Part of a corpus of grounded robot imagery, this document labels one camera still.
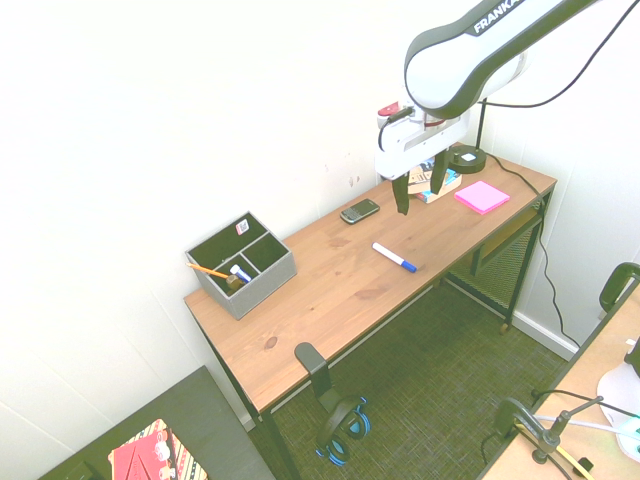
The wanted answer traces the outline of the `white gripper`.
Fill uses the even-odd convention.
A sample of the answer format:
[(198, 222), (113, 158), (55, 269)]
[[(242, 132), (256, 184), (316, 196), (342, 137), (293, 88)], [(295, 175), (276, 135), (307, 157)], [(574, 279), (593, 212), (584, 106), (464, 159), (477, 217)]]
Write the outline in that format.
[(382, 130), (382, 148), (377, 148), (374, 156), (376, 172), (382, 177), (393, 180), (392, 191), (397, 212), (406, 216), (409, 211), (409, 171), (422, 162), (434, 157), (430, 189), (438, 194), (448, 169), (448, 150), (461, 140), (470, 125), (471, 113), (445, 120), (436, 126), (425, 123), (437, 123), (438, 119), (427, 116), (426, 120), (418, 115), (388, 124)]

